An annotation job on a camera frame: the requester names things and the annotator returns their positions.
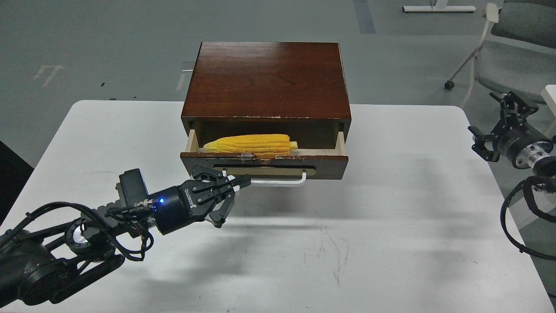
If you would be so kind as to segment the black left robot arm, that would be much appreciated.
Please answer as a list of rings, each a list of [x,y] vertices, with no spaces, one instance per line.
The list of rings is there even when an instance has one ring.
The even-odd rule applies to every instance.
[[[119,200],[96,209],[51,202],[1,236],[1,306],[56,304],[100,280],[126,260],[141,262],[154,244],[195,222],[221,228],[247,175],[194,166],[178,186],[149,193],[139,169],[119,176]]]

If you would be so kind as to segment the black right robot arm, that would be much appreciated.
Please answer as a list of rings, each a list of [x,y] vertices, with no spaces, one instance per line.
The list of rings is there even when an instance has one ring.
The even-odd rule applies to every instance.
[[[510,235],[506,225],[506,213],[509,204],[518,192],[522,192],[527,208],[534,216],[554,223],[554,215],[538,207],[534,192],[555,193],[556,159],[551,155],[554,143],[547,136],[536,130],[527,122],[527,117],[539,110],[538,105],[527,101],[510,91],[502,97],[490,92],[499,105],[499,121],[488,133],[482,133],[478,127],[470,126],[474,144],[471,149],[487,162],[498,162],[504,157],[516,169],[532,169],[533,176],[520,181],[505,198],[500,210],[500,223],[505,236],[521,253],[532,257],[555,261],[555,256],[526,247]]]

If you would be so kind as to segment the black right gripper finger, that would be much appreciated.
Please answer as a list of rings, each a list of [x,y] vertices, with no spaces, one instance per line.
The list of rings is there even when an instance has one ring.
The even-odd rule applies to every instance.
[[[467,129],[473,135],[474,144],[471,145],[471,149],[487,162],[498,162],[500,159],[500,153],[495,148],[489,150],[486,147],[486,143],[494,142],[498,139],[499,135],[496,133],[485,134],[475,126],[469,126]]]
[[[536,103],[512,91],[501,95],[490,92],[489,95],[500,105],[500,119],[496,125],[500,129],[521,127],[526,123],[527,117],[538,112]]]

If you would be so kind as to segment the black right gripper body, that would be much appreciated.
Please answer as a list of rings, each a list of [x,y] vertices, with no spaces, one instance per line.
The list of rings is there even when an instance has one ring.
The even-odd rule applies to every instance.
[[[550,157],[553,148],[552,141],[528,123],[509,127],[496,144],[496,150],[517,169],[533,169]]]

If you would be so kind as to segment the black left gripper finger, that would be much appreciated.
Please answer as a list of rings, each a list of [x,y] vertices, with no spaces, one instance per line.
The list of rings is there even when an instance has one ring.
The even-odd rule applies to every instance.
[[[197,197],[197,208],[201,209],[201,215],[197,221],[208,221],[214,227],[221,228],[226,222],[234,202],[234,193],[202,193]]]
[[[201,166],[193,166],[191,174],[193,183],[187,188],[187,198],[193,203],[220,203],[241,188],[252,184],[249,175],[231,178],[224,172]]]

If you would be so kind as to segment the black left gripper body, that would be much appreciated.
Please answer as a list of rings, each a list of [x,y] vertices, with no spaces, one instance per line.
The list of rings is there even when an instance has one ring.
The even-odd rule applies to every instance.
[[[195,202],[192,187],[195,183],[182,183],[150,194],[153,200],[153,218],[161,234],[167,235],[194,222],[205,220],[205,212]]]

